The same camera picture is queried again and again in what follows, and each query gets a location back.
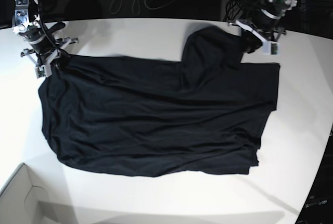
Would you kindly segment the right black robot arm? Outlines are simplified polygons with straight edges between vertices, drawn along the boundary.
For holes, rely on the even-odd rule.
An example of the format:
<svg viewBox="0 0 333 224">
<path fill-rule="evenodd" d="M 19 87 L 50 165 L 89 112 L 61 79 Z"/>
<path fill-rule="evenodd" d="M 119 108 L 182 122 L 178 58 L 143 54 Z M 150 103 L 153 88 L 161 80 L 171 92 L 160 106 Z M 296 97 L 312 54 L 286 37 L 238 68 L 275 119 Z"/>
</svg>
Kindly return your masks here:
<svg viewBox="0 0 333 224">
<path fill-rule="evenodd" d="M 14 0 L 15 10 L 12 19 L 12 31 L 22 37 L 30 46 L 21 56 L 28 57 L 35 65 L 38 78 L 52 75 L 52 63 L 68 56 L 65 48 L 78 43 L 77 38 L 54 38 L 54 33 L 65 28 L 66 24 L 58 22 L 48 28 L 42 19 L 42 0 Z"/>
</svg>

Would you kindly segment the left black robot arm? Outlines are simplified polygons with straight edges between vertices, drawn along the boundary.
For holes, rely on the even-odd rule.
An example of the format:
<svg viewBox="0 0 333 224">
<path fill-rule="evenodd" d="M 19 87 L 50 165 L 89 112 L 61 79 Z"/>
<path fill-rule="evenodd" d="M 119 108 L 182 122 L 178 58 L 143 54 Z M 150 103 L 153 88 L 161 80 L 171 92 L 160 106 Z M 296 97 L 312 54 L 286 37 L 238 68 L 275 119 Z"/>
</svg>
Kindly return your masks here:
<svg viewBox="0 0 333 224">
<path fill-rule="evenodd" d="M 282 35 L 287 32 L 279 25 L 286 12 L 297 6 L 297 0 L 241 0 L 241 15 L 233 20 L 240 28 L 240 42 L 243 53 L 258 49 L 268 55 L 278 55 Z"/>
</svg>

